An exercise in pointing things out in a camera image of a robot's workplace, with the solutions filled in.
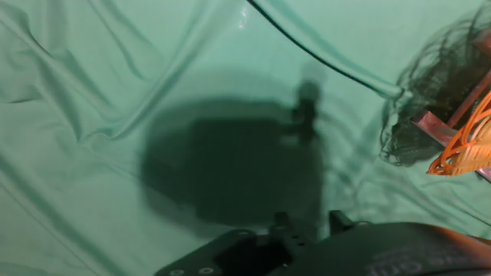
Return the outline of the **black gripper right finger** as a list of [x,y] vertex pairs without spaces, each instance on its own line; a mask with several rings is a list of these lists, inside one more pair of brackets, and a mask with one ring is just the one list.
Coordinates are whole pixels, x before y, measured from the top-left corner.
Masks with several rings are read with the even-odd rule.
[[331,235],[336,235],[355,227],[355,223],[350,220],[341,210],[332,210],[328,214],[329,229]]

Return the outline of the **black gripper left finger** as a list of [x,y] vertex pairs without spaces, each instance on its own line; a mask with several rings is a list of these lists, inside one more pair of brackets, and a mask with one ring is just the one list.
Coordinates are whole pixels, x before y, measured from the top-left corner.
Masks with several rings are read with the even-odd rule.
[[287,212],[276,212],[272,226],[272,237],[275,240],[289,240],[294,235],[292,222]]

